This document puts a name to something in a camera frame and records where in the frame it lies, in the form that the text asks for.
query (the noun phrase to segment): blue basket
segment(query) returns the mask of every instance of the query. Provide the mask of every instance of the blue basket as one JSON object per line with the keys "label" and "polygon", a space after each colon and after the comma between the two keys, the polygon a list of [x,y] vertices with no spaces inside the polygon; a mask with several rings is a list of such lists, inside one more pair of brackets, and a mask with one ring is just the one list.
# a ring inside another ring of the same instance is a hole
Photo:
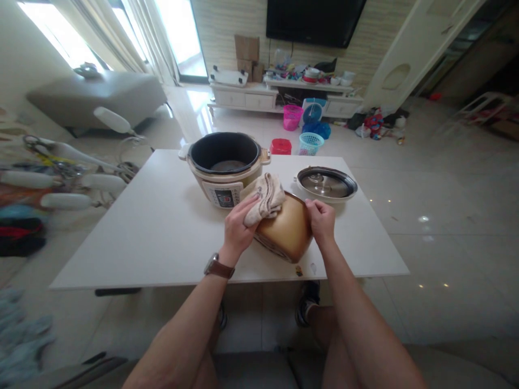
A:
{"label": "blue basket", "polygon": [[299,136],[299,155],[314,156],[323,144],[324,139],[321,135],[304,132]]}

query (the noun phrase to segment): wristwatch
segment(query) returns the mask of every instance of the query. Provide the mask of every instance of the wristwatch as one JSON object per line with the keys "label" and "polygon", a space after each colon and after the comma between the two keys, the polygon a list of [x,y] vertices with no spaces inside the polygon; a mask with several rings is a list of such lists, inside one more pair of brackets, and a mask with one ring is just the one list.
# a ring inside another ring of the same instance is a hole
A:
{"label": "wristwatch", "polygon": [[204,274],[216,274],[229,279],[234,274],[234,267],[228,267],[218,262],[218,253],[214,253],[205,266]]}

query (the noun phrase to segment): hand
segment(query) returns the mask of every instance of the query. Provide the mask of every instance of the hand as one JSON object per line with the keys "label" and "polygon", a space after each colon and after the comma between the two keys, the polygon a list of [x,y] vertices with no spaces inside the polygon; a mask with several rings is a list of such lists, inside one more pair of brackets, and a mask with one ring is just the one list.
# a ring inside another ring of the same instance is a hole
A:
{"label": "hand", "polygon": [[312,232],[317,245],[333,242],[335,240],[335,209],[319,200],[306,199],[305,203],[310,214]]}
{"label": "hand", "polygon": [[257,202],[259,196],[256,194],[236,205],[225,218],[225,240],[219,252],[219,260],[225,266],[235,267],[242,252],[252,243],[259,223],[247,228],[243,221]]}

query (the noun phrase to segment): television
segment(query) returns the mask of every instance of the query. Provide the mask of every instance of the television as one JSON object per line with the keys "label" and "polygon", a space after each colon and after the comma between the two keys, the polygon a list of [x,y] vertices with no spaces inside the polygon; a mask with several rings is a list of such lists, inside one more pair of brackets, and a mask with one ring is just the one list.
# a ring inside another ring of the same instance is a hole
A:
{"label": "television", "polygon": [[366,0],[268,0],[267,38],[347,48]]}

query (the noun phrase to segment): drawer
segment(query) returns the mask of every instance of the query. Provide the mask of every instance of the drawer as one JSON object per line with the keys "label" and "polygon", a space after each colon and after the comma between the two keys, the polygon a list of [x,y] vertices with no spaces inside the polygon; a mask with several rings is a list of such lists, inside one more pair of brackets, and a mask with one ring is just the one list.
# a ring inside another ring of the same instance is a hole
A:
{"label": "drawer", "polygon": [[245,106],[245,94],[240,92],[215,91],[216,104]]}
{"label": "drawer", "polygon": [[352,117],[357,109],[357,103],[342,103],[330,101],[326,109],[327,115],[340,115],[341,117]]}
{"label": "drawer", "polygon": [[274,106],[274,96],[245,95],[245,106],[247,108],[268,109]]}

